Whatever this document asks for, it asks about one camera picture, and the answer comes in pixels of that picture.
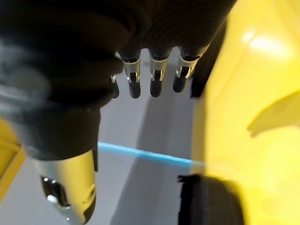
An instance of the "black robotic finger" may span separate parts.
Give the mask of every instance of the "black robotic finger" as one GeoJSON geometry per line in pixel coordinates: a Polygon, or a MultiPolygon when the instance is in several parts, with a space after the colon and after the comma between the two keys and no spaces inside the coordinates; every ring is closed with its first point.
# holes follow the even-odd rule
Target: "black robotic finger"
{"type": "Polygon", "coordinates": [[[111,82],[113,85],[113,98],[117,98],[120,94],[120,91],[119,91],[116,75],[111,76],[111,82]]]}
{"type": "Polygon", "coordinates": [[[175,76],[173,81],[173,90],[177,93],[180,93],[184,90],[187,84],[186,75],[188,74],[188,67],[183,67],[180,73],[180,77],[175,76]]]}
{"type": "Polygon", "coordinates": [[[141,95],[140,85],[140,55],[141,51],[119,52],[124,63],[125,75],[129,84],[129,93],[132,98],[141,95]]]}
{"type": "Polygon", "coordinates": [[[150,94],[158,97],[162,91],[162,82],[168,64],[168,57],[172,49],[149,49],[150,53],[150,94]]]}
{"type": "Polygon", "coordinates": [[[160,96],[162,91],[163,81],[162,79],[160,79],[161,76],[162,76],[161,70],[154,70],[154,76],[151,79],[151,83],[150,83],[150,94],[155,98],[160,96]]]}
{"type": "Polygon", "coordinates": [[[193,49],[193,48],[180,48],[180,54],[176,66],[176,76],[173,82],[173,90],[180,93],[184,90],[188,78],[190,78],[194,72],[195,66],[198,60],[205,53],[209,45],[193,49]]]}
{"type": "Polygon", "coordinates": [[[129,93],[132,98],[138,98],[141,95],[141,84],[137,73],[129,73],[129,93]]]}

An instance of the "blue light strip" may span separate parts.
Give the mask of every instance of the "blue light strip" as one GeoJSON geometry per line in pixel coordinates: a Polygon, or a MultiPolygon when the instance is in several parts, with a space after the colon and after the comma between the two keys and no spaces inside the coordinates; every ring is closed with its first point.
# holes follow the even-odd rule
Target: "blue light strip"
{"type": "Polygon", "coordinates": [[[155,153],[155,152],[150,152],[150,151],[133,149],[133,148],[124,147],[124,146],[115,145],[115,144],[103,143],[103,142],[98,142],[98,149],[100,151],[130,154],[135,157],[147,158],[150,160],[161,161],[164,163],[176,163],[176,164],[184,165],[184,166],[191,166],[191,164],[192,164],[192,160],[186,159],[186,158],[179,158],[179,157],[159,154],[159,153],[155,153]]]}

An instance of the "yellow plastic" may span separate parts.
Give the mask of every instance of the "yellow plastic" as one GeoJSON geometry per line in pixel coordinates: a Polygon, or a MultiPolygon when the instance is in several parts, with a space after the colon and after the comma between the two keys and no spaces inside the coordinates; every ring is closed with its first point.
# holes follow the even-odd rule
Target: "yellow plastic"
{"type": "Polygon", "coordinates": [[[235,186],[247,225],[298,225],[300,1],[238,0],[227,28],[195,109],[193,160],[204,151],[205,174],[235,186]]]}
{"type": "Polygon", "coordinates": [[[26,159],[9,124],[0,120],[0,203],[26,159]]]}

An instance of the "black object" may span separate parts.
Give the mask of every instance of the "black object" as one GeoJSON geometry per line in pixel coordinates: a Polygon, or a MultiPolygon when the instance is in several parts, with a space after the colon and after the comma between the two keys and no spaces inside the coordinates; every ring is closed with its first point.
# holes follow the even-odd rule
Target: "black object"
{"type": "Polygon", "coordinates": [[[130,73],[129,93],[132,98],[139,98],[141,95],[140,81],[136,82],[136,74],[130,73]]]}
{"type": "Polygon", "coordinates": [[[165,60],[169,57],[170,53],[172,51],[172,48],[164,48],[161,47],[159,49],[149,49],[150,57],[152,57],[155,60],[165,60]]]}
{"type": "Polygon", "coordinates": [[[173,81],[173,90],[177,93],[181,93],[186,84],[187,84],[187,78],[185,76],[188,74],[188,67],[182,67],[182,72],[180,74],[180,77],[175,76],[173,81]]]}
{"type": "Polygon", "coordinates": [[[179,176],[182,183],[178,225],[244,225],[236,193],[215,178],[179,176]]]}
{"type": "Polygon", "coordinates": [[[98,142],[96,142],[93,148],[93,160],[94,160],[94,170],[98,172],[98,142]]]}
{"type": "Polygon", "coordinates": [[[51,180],[47,177],[41,177],[41,182],[46,198],[49,195],[52,195],[56,197],[56,199],[58,200],[58,204],[61,207],[70,206],[67,200],[65,188],[59,182],[51,180]]]}
{"type": "Polygon", "coordinates": [[[61,160],[81,155],[98,141],[100,111],[95,106],[66,107],[26,111],[30,105],[13,108],[4,105],[2,114],[15,117],[10,125],[27,154],[39,160],[61,160]]]}
{"type": "Polygon", "coordinates": [[[157,98],[158,96],[160,96],[161,91],[162,91],[162,87],[163,87],[163,81],[160,81],[160,75],[161,71],[160,70],[155,70],[154,71],[154,81],[151,80],[150,83],[150,94],[157,98]]]}
{"type": "Polygon", "coordinates": [[[191,87],[191,97],[199,98],[205,85],[208,81],[208,78],[211,74],[211,71],[215,65],[215,62],[218,58],[219,52],[221,50],[224,38],[226,34],[226,21],[222,24],[219,31],[217,32],[215,38],[211,42],[209,48],[197,62],[195,70],[193,73],[193,81],[191,87]]]}
{"type": "Polygon", "coordinates": [[[95,198],[94,198],[92,204],[83,213],[84,217],[85,217],[84,224],[87,224],[93,215],[93,212],[94,212],[94,209],[96,206],[96,198],[97,198],[97,195],[95,195],[95,198]]]}
{"type": "Polygon", "coordinates": [[[117,80],[115,80],[115,82],[112,83],[112,85],[113,85],[113,97],[112,98],[117,98],[120,94],[117,80]]]}

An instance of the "yellow panel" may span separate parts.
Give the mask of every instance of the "yellow panel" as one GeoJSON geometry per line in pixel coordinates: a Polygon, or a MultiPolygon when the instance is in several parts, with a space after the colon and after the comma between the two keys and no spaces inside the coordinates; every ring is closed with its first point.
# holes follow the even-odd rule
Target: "yellow panel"
{"type": "Polygon", "coordinates": [[[7,166],[14,158],[15,154],[15,151],[4,149],[2,148],[2,146],[0,146],[0,179],[2,178],[7,169],[7,166]]]}
{"type": "Polygon", "coordinates": [[[7,165],[5,173],[3,173],[2,177],[0,178],[0,203],[4,195],[6,194],[10,184],[13,182],[15,176],[17,175],[19,169],[21,168],[25,158],[25,152],[20,149],[7,165]]]}
{"type": "Polygon", "coordinates": [[[205,172],[235,184],[248,225],[300,221],[299,15],[300,1],[239,0],[206,88],[205,172]]]}

